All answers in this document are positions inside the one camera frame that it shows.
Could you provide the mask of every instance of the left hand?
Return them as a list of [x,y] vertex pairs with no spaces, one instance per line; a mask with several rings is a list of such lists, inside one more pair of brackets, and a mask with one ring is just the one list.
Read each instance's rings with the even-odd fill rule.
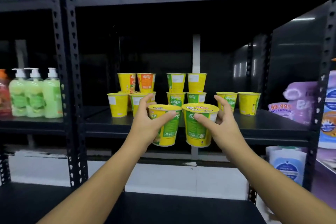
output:
[[133,145],[137,145],[144,152],[154,141],[159,129],[176,116],[175,111],[169,111],[164,115],[151,120],[148,117],[147,107],[149,105],[156,105],[156,102],[147,103],[147,101],[149,101],[152,97],[153,93],[148,94],[140,100],[138,111],[132,123],[131,131],[125,141],[130,142]]

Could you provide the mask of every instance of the green soap bottle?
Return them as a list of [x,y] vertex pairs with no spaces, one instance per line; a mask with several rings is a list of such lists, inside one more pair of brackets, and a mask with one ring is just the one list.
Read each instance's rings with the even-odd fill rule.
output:
[[43,80],[38,68],[25,68],[31,70],[30,78],[26,81],[25,95],[27,97],[27,116],[31,118],[44,116],[44,99],[42,92]]
[[16,70],[15,79],[9,84],[12,115],[15,117],[26,116],[26,74],[24,73],[23,68],[13,68],[12,70]]
[[48,78],[43,81],[42,90],[45,101],[45,117],[63,117],[61,86],[60,80],[57,77],[56,68],[49,67]]

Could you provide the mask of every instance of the white pump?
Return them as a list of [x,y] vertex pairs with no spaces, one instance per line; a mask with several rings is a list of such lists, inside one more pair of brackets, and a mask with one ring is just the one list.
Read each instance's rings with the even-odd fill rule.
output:
[[54,67],[48,67],[49,73],[48,73],[48,78],[57,78],[57,73],[56,73],[56,68]]
[[31,70],[31,73],[30,73],[31,78],[40,78],[41,77],[38,68],[26,67],[25,70]]
[[15,77],[16,78],[25,78],[26,74],[23,71],[23,68],[13,68],[12,70],[16,71]]

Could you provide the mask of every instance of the red bottle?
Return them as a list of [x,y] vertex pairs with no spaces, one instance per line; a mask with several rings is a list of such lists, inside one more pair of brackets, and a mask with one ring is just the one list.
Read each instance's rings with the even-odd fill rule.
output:
[[0,69],[0,116],[10,116],[12,114],[8,84],[6,70]]

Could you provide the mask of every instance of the forearm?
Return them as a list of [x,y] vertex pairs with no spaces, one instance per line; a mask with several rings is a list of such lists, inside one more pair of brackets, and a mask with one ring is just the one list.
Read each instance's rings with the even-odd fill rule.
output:
[[336,211],[256,155],[248,145],[229,158],[282,224],[335,223]]
[[86,183],[38,224],[103,224],[143,151],[125,141]]

